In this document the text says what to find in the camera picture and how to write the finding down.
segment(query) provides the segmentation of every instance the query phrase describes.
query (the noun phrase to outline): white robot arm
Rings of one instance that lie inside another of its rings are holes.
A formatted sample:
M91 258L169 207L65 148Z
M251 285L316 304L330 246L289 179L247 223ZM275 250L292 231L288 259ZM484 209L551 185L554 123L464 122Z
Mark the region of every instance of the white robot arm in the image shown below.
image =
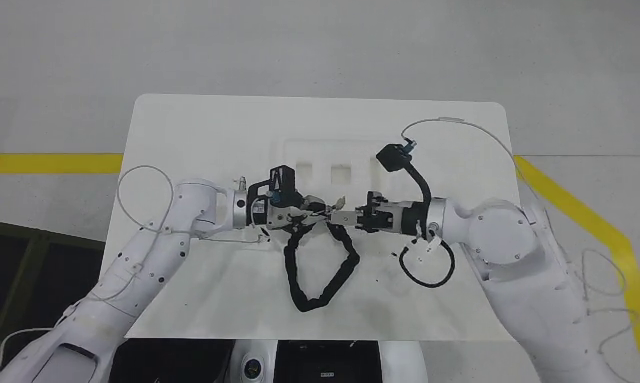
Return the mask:
M218 193L227 199L222 223L216 223ZM0 382L107 382L118 346L182 265L191 238L244 228L245 203L242 190L201 179L177 184L164 224L141 227L91 292L53 330L25 347L0 372Z
M376 229L413 234L403 229L416 225L410 211L416 203L370 197L377 199L373 214L360 221L381 220L387 225ZM332 220L362 214L336 212ZM525 349L542 383L615 381L590 340L586 306L542 209L491 200L469 211L451 199L433 198L426 225L443 241L461 245L496 316Z

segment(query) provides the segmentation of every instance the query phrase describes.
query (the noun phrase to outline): yellow floor line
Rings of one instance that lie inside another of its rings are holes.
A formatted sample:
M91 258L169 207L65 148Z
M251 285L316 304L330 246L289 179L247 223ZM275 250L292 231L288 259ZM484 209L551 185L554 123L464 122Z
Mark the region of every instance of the yellow floor line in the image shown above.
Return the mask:
M516 162L534 190L609 248L613 262L627 279L627 291L624 293L627 308L640 315L640 271L631 241L615 226L596 214L526 159L517 156ZM633 333L636 346L640 349L640 323L636 323Z
M0 173L119 173L122 154L0 154Z
M627 307L640 314L640 271L629 239L527 160L517 156L516 162L534 190L609 248L627 279ZM122 154L0 153L0 174L119 173L121 164ZM640 349L640 323L634 335Z

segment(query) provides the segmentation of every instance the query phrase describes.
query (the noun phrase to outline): wire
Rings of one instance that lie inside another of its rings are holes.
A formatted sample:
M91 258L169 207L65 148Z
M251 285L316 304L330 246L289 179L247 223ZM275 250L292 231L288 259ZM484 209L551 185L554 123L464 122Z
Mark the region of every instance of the wire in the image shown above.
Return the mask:
M149 227L149 226L147 226L147 225L145 225L143 223L138 222L138 220L136 220L136 218L134 218L131 215L131 213L129 213L129 211L127 211L127 208L122 203L122 198L120 196L120 187L122 186L122 182L124 181L124 178L127 177L127 175L129 175L129 173L131 173L131 172L133 172L135 170L139 170L139 169L152 169L152 170L160 173L165 178L167 184L169 185L169 190L171 191L171 197L169 199L169 204L167 205L167 208L166 208L166 210L165 210L165 212L164 212L164 214L162 216L162 219L160 220L160 226L158 227L158 229L153 229L153 228L151 228L151 227ZM116 188L116 200L118 201L118 205L120 206L120 209L125 214L125 216L127 218L129 218L129 220L131 220L133 223L138 225L141 229L145 229L145 230L154 232L155 236L153 237L153 241L151 242L151 245L149 246L149 249L145 253L144 257L138 263L138 266L139 266L138 270L131 274L131 277L129 278L127 283L120 290L118 290L116 293L114 293L112 295L109 295L107 297L99 297L96 293L93 292L93 290L91 290L89 292L89 294L93 295L95 298L89 297L89 295L87 295L85 297L86 299L93 300L93 301L96 301L96 300L98 300L98 301L108 301L108 300L116 298L117 296L122 294L129 287L131 282L133 282L133 279L136 277L138 272L144 268L144 262L149 257L149 254L151 253L151 250L156 245L156 242L158 241L158 238L160 237L160 234L163 231L166 231L167 233L187 233L187 234L191 235L191 232L189 232L189 231L163 230L164 223L167 220L167 216L169 216L169 212L171 211L171 204L173 204L174 197L175 197L175 190L173 188L173 182L171 182L171 178L162 169L160 169L160 168L158 168L156 166L147 165L147 164L134 166L133 168L131 168L131 169L127 170L125 173L123 173L122 176L120 176L120 179L118 179L118 186Z
M596 254L598 256L600 256L601 258L604 258L618 273L621 281L622 281L622 287L619 291L617 292L609 292L609 291L605 291L602 289L599 289L597 287L594 287L592 285L590 285L587 282L587 274L586 274L586 255L587 253L593 253ZM626 378L624 378L623 376L621 376L612 366L611 364L609 364L609 361L606 359L606 357L604 356L604 346L605 344L607 344L608 342L610 342L611 340L615 339L618 336L623 335L624 333L630 331L631 329L633 329L635 327L635 325L638 323L639 321L639 315L636 311L629 309L629 308L600 308L600 309L591 309L589 307L589 290L593 290L596 293L599 293L601 295L604 296L608 296L608 297L618 297L622 294L624 294L624 292L627 290L627 279L624 276L624 273L622 273L622 270L620 270L620 268L618 267L618 265L615 264L615 262L613 262L609 257L607 257L606 255L602 254L600 251L596 251L592 248L585 248L582 250L581 252L581 259L582 259L582 267L581 267L581 274L578 275L576 273L576 277L578 277L578 279L580 279L580 281L582 282L582 289L583 289L583 295L584 295L584 301L587 304L587 316L591 316L591 315L595 315L598 313L616 313L616 312L624 312L629 314L629 317L632 317L632 320L629 322L629 324L624 327L623 329L618 330L617 332L607 336L605 339L603 339L602 341L600 341L600 344L598 345L598 353L602 355L602 358L604 359L604 363L607 365L607 368L609 368L609 370L611 371L611 373L613 373L618 379L622 380L625 383L635 383L631 380L628 380Z
M12 338L14 336L17 336L19 334L22 334L22 333L48 332L51 329L52 328L50 328L50 327L35 327L35 328L31 328L31 329L22 329L22 330L15 331L15 332L11 333L10 335L8 335L7 337L5 337L4 340L2 340L2 343L0 343L0 367L2 367L2 361L4 359L4 347L6 346L6 344L9 341L10 338Z
M509 150L509 148L502 142L502 140L500 140L498 138L498 136L496 136L495 134L491 133L489 130L485 129L484 127L477 125L475 123L472 122L467 122L464 119L460 119L460 118L449 118L449 117L439 117L439 118L427 118L427 119L420 119L417 120L413 123L408 124L404 129L402 129L402 132L400 133L400 136L402 136L403 139L405 140L409 140L411 142L414 142L414 140L411 140L410 138L408 138L405 133L407 130L409 130L409 128L415 126L415 125L419 125L421 123L426 123L426 122L446 122L446 123L457 123L459 125L466 125L466 126L471 126L474 127L482 132L484 132L486 135L488 135L489 137L491 137L496 143L500 144L500 147L502 147L502 149L509 154L509 158L511 158L511 162L513 163L513 166L516 169L516 172L518 173L518 175L520 176L520 178L522 179L522 181L524 182L524 184L529 188L529 190L531 191L531 194L533 194L533 196L538 200L538 202L542 202L542 200L540 199L540 197L538 196L538 194L535 192L535 190L531 187L531 185L529 185L529 182L527 181L527 179L524 177L524 173L522 172L522 170L520 170L520 167L518 166L518 163L516 162L516 158L514 157L513 153L511 152L511 150Z
M202 241L217 241L217 242L220 242L220 243L256 244L256 243L261 243L263 237L264 237L263 235L259 234L257 239L251 240L251 241L250 240L231 240L231 239L229 239L229 240L227 240L227 239L200 239L200 240L202 240Z
M413 239L411 242L415 244L417 241L418 239L416 238L416 239ZM402 271L407 276L409 276L409 279L413 280L414 283L429 289L435 289L447 283L449 279L451 279L451 276L453 275L453 271L456 269L456 259L455 259L455 256L453 255L453 251L451 250L451 247L449 247L449 245L444 240L440 242L440 245L447 251L447 254L449 254L449 259L451 261L451 263L449 264L449 271L447 272L447 275L442 280L440 280L437 283L426 283L419 280L418 278L413 276L411 272L409 272L409 269L407 269L407 266L404 264L404 256L407 255L407 253L409 252L409 246L405 246L402 249L402 252L400 253L399 262L400 262L400 267L402 268Z

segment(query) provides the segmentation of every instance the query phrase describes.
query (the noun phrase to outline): square cutout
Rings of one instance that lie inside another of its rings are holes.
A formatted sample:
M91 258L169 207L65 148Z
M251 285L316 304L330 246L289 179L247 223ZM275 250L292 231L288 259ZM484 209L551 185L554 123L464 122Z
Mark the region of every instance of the square cutout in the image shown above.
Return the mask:
M331 184L351 184L351 165L331 165Z

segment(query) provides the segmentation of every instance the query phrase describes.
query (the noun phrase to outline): concrete floor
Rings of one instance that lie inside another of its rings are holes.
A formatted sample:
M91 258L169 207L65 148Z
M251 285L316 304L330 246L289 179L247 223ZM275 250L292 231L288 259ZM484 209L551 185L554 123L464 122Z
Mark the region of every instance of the concrete floor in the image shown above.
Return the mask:
M638 248L638 21L640 0L0 0L0 152L122 152L147 92L496 101L515 152ZM1 219L104 239L115 181L0 175ZM552 218L572 256L603 249ZM640 376L632 338L610 347ZM424 348L433 382L537 381L517 345Z

